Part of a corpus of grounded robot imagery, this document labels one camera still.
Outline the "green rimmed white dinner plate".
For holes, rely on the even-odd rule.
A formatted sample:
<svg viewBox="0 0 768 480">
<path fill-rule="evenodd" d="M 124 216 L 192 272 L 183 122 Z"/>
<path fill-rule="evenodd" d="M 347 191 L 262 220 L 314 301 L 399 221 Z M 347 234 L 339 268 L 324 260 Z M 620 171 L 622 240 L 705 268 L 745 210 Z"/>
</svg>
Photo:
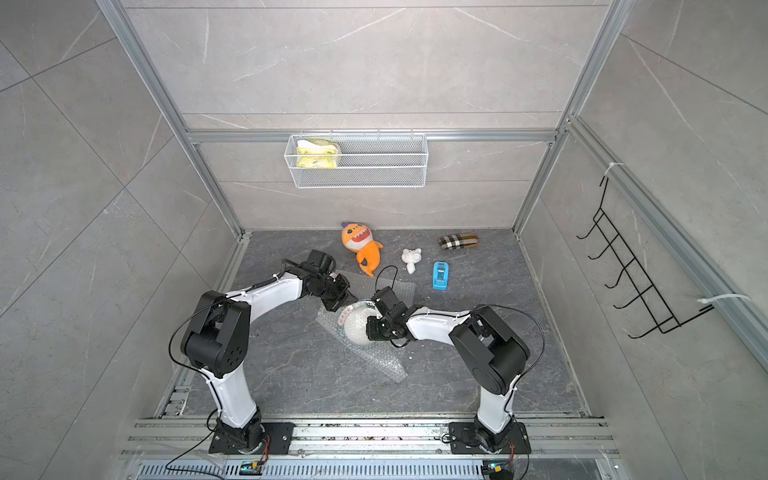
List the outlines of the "green rimmed white dinner plate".
<svg viewBox="0 0 768 480">
<path fill-rule="evenodd" d="M 338 325 L 342 328 L 345 337 L 354 345 L 368 346 L 373 341 L 368 338 L 368 318 L 373 317 L 377 321 L 380 316 L 374 304 L 369 300 L 359 301 L 345 307 L 338 318 Z"/>
</svg>

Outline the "clear bubble wrap sheet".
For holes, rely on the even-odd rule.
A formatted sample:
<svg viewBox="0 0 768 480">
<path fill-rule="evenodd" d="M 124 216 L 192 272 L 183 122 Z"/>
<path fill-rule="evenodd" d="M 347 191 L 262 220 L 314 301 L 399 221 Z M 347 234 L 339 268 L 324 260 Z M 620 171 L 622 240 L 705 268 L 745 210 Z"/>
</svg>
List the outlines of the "clear bubble wrap sheet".
<svg viewBox="0 0 768 480">
<path fill-rule="evenodd" d="M 371 301 L 376 286 L 373 277 L 347 271 L 341 271 L 340 274 L 344 275 L 350 282 L 350 291 L 354 297 L 353 303 L 364 300 Z M 406 369 L 400 360 L 400 355 L 396 353 L 396 348 L 389 341 L 373 341 L 373 344 L 368 346 L 357 346 L 345 337 L 342 328 L 337 323 L 339 315 L 344 308 L 342 307 L 336 312 L 330 312 L 321 306 L 315 320 L 335 338 L 339 346 L 344 346 L 348 351 L 354 353 L 372 367 L 375 367 L 390 380 L 396 383 L 402 382 L 407 377 Z"/>
</svg>

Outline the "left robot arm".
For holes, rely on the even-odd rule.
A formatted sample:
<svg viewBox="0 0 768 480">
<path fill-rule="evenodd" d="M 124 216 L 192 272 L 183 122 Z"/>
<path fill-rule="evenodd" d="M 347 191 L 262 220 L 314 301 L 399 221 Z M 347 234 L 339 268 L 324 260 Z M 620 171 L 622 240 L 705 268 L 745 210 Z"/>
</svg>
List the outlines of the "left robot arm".
<svg viewBox="0 0 768 480">
<path fill-rule="evenodd" d="M 335 259 L 312 250 L 300 263 L 285 259 L 278 273 L 247 288 L 203 294 L 194 313 L 185 320 L 180 351 L 185 366 L 206 381 L 216 404 L 216 424 L 211 432 L 212 454 L 262 453 L 268 431 L 245 378 L 243 362 L 248 353 L 251 324 L 277 307 L 316 297 L 330 312 L 350 297 L 348 279 L 335 272 Z"/>
</svg>

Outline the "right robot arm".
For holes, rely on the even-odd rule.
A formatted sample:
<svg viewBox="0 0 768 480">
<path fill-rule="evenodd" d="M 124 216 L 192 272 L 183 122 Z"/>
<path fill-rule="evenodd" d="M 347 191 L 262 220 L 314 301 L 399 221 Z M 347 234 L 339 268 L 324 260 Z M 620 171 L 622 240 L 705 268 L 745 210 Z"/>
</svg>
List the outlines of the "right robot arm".
<svg viewBox="0 0 768 480">
<path fill-rule="evenodd" d="M 517 454 L 532 452 L 526 427 L 513 413 L 517 385 L 532 369 L 531 349 L 497 313 L 494 304 L 461 312 L 408 306 L 391 287 L 371 299 L 375 313 L 366 320 L 371 341 L 396 347 L 429 341 L 452 346 L 480 387 L 477 413 L 470 422 L 451 422 L 442 441 L 454 454 Z"/>
</svg>

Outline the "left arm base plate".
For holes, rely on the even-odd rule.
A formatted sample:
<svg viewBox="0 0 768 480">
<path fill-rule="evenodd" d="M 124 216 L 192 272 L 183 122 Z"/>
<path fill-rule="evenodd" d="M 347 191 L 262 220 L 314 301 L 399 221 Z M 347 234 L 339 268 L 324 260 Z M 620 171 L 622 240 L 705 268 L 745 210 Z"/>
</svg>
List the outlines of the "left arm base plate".
<svg viewBox="0 0 768 480">
<path fill-rule="evenodd" d="M 295 424 L 291 422 L 267 422 L 234 429 L 221 422 L 214 429 L 208 448 L 210 454 L 251 455 L 261 454 L 268 449 L 268 454 L 286 455 L 293 438 Z"/>
</svg>

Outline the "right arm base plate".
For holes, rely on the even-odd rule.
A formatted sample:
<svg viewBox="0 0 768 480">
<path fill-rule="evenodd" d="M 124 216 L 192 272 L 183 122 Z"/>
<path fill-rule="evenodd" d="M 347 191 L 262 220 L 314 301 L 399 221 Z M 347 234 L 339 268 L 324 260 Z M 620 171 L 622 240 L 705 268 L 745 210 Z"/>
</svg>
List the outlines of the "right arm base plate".
<svg viewBox="0 0 768 480">
<path fill-rule="evenodd" d="M 493 433 L 479 422 L 451 422 L 448 432 L 441 437 L 457 454 L 522 454 L 532 452 L 526 426 L 510 422 L 500 433 Z"/>
</svg>

